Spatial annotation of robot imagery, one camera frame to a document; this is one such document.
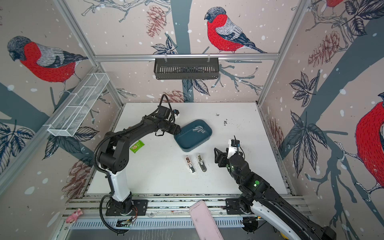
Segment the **teal plastic tray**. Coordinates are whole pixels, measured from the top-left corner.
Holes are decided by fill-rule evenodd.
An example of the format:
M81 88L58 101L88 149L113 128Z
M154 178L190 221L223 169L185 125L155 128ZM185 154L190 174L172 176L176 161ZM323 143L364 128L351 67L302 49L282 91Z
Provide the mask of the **teal plastic tray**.
M206 132L204 134L193 132L193 128L202 126ZM181 128L181 132L174 136L178 146L184 152L190 152L206 142L213 134L211 127L203 120L195 120Z

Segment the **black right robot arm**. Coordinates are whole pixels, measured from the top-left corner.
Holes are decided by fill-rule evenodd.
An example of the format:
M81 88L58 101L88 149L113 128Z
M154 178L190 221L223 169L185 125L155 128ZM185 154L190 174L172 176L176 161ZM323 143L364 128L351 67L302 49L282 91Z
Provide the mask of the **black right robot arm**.
M225 152L214 148L215 163L226 168L241 191L235 211L261 217L289 240L335 240L330 227L321 227L290 205L260 175L251 171L237 139Z

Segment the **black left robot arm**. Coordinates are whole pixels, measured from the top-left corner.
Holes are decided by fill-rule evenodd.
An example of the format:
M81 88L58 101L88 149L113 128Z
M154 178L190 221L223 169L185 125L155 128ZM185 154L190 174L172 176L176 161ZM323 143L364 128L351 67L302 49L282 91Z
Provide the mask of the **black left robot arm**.
M135 211L135 220L138 210L132 200L132 192L127 186L127 177L122 174L129 162L129 152L133 144L146 135L162 131L173 136L181 132L181 127L175 123L178 110L173 110L170 100L163 94L157 109L149 115L142 117L142 120L127 129L119 132L108 132L104 139L97 145L94 155L94 168L106 175L110 186L110 193L103 196L99 206L99 213L103 224L117 235L124 235L127 230L118 230L110 226L103 216L103 202L109 198L108 205L112 205L121 211L122 215L128 215Z

